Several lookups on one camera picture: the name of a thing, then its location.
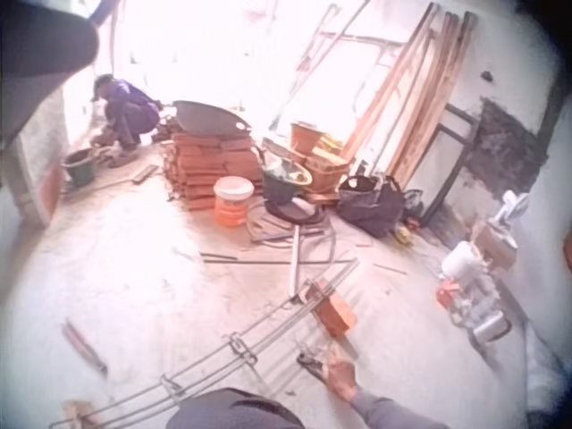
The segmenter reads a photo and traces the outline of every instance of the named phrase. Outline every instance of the concrete floor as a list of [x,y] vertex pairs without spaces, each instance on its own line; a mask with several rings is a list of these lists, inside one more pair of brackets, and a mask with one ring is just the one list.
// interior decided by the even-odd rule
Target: concrete floor
[[[155,155],[149,156],[106,171],[90,188],[131,177]],[[88,191],[63,198],[51,226],[4,293],[3,427],[46,427],[63,417],[65,400],[88,400],[99,408],[154,384],[161,374],[202,357],[224,335],[248,327],[286,297],[288,266],[204,265],[198,251],[288,259],[288,249],[254,247],[246,231],[219,227],[210,212],[185,213],[176,202],[166,201],[160,175],[141,186],[126,182]],[[339,291],[358,317],[344,348],[356,359],[362,385],[451,428],[524,427],[521,329],[495,343],[485,361],[434,299],[442,248],[420,237],[413,248],[393,239],[371,240],[332,218],[338,254],[348,251],[346,257],[357,256],[360,262]],[[316,239],[305,245],[312,248],[312,258],[327,253],[326,243]],[[302,277],[316,270],[304,267]],[[293,312],[292,307],[280,310],[245,341],[253,344]],[[66,318],[107,362],[106,379],[62,336]],[[348,405],[298,368],[301,343],[316,351],[328,343],[311,315],[260,355],[257,374],[244,366],[216,387],[272,396],[307,427],[363,427]],[[230,357],[225,350],[194,374],[210,372]],[[164,427],[171,413],[134,427]]]

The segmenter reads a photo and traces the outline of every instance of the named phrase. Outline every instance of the orange bucket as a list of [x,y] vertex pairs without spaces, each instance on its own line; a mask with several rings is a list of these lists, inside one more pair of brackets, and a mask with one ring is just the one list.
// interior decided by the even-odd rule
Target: orange bucket
[[227,176],[214,185],[216,201],[214,218],[223,226],[240,226],[247,221],[248,199],[254,193],[254,185],[238,176]]

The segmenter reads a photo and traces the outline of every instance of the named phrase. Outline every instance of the exposed brick wall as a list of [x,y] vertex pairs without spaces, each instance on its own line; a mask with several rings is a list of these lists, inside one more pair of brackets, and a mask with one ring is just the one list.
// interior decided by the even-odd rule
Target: exposed brick wall
[[546,162],[536,136],[490,100],[484,100],[481,125],[467,168],[496,197],[512,189],[528,192]]

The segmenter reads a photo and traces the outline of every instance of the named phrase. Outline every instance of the sleeve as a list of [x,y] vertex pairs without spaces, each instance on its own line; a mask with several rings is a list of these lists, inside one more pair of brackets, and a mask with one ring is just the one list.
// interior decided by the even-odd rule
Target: sleeve
[[105,116],[109,121],[117,121],[123,109],[123,105],[129,100],[130,89],[126,82],[114,83],[112,95],[105,107]]
[[351,406],[370,429],[448,429],[387,398],[377,398],[367,391],[357,391]]

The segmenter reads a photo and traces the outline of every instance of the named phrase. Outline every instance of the tool bag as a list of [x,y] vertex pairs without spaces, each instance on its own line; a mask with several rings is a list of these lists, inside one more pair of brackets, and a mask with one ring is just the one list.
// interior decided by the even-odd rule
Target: tool bag
[[394,228],[405,207],[400,185],[391,176],[350,176],[339,194],[338,215],[377,238]]

